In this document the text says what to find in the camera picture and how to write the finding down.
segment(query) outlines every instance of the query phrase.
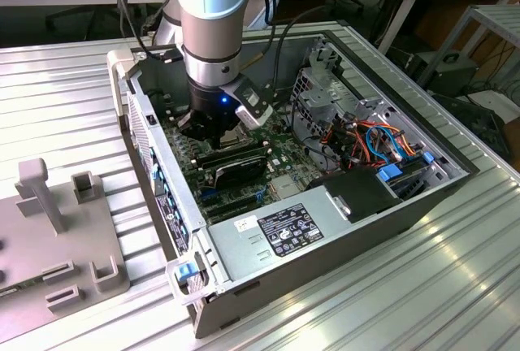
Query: side panel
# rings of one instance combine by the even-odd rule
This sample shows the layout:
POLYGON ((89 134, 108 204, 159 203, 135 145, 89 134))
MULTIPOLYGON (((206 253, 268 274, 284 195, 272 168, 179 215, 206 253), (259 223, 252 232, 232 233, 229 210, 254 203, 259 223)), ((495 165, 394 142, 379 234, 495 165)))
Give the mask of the side panel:
POLYGON ((279 266, 275 271, 219 296, 212 302, 205 302, 204 309, 196 318, 195 336, 200 339, 231 325, 276 298, 407 231, 428 211, 453 195, 468 179, 459 180, 446 191, 433 193, 422 201, 315 249, 287 266, 279 266))

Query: warning label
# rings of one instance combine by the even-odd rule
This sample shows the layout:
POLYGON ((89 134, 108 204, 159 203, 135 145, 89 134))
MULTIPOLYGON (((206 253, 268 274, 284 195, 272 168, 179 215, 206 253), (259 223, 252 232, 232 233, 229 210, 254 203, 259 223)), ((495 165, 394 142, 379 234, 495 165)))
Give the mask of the warning label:
POLYGON ((323 234, 301 203, 259 219, 258 225, 280 257, 323 239, 323 234))

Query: slotted aluminum surface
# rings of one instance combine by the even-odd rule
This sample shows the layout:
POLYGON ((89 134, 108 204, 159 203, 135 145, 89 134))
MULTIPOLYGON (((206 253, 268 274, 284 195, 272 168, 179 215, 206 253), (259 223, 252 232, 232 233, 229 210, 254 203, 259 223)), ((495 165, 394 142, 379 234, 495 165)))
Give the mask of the slotted aluminum surface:
POLYGON ((470 14, 483 26, 520 48, 520 6, 475 6, 470 14))
MULTIPOLYGON (((173 300, 165 260, 112 108, 106 52, 118 41, 0 50, 0 196, 41 155, 50 180, 103 178, 132 287, 3 349, 518 349, 518 174, 351 29, 332 30, 481 173, 412 230, 203 340, 173 300)), ((258 35, 265 32, 250 32, 258 35)), ((367 95, 352 68, 344 77, 367 95)))

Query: green circuit board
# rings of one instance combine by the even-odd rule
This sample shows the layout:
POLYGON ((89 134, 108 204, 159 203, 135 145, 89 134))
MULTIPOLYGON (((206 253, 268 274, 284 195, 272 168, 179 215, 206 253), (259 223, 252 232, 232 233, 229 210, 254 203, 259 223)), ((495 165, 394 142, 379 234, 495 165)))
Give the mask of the green circuit board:
POLYGON ((223 150, 267 141, 267 168, 255 180, 223 190, 207 190, 212 169, 193 165, 197 157, 215 154, 206 141, 196 141, 180 134, 175 122, 163 121, 162 128, 191 188, 199 209, 208 223, 217 223, 258 207, 277 202, 293 193, 304 191, 307 184, 323 172, 305 154, 303 147, 284 131, 281 116, 274 113, 261 128, 250 131, 241 123, 223 137, 223 150))

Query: white sticker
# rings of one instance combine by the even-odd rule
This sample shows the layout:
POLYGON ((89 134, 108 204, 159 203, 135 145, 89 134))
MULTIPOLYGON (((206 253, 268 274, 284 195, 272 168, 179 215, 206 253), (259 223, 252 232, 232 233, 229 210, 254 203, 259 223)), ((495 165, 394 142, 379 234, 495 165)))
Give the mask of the white sticker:
POLYGON ((256 215, 250 215, 249 217, 246 217, 244 219, 239 219, 234 222, 236 230, 240 233, 247 231, 248 229, 257 227, 257 216, 256 215))

